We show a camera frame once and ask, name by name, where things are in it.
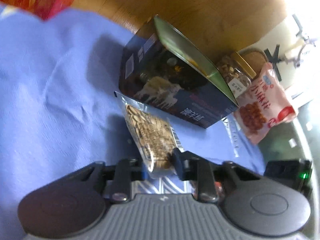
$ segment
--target gold jar lid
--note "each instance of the gold jar lid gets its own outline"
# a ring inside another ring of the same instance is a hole
[[[230,57],[240,65],[247,76],[249,76],[251,79],[255,78],[255,76],[257,75],[255,71],[237,52],[232,53]]]

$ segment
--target plastic jar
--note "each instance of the plastic jar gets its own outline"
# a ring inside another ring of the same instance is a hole
[[[251,85],[251,80],[257,75],[237,52],[224,56],[217,63],[217,68],[235,98],[247,90]]]

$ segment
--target blue tablecloth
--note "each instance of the blue tablecloth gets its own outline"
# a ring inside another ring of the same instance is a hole
[[[68,9],[42,22],[0,4],[0,239],[23,236],[17,205],[30,191],[96,160],[139,156],[113,94],[131,37],[95,13]],[[186,150],[263,173],[232,117],[207,130],[170,122]]]

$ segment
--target qr code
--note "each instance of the qr code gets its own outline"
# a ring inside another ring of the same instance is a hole
[[[125,63],[125,79],[128,78],[128,76],[131,75],[134,69],[134,61],[133,61],[133,54],[130,56],[130,58]]]

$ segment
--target gray gripper base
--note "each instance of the gray gripper base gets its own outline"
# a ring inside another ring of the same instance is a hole
[[[24,240],[39,240],[27,235]],[[217,206],[191,194],[138,194],[129,203],[111,206],[87,232],[66,240],[307,240],[301,233],[279,238],[249,235],[231,225]]]

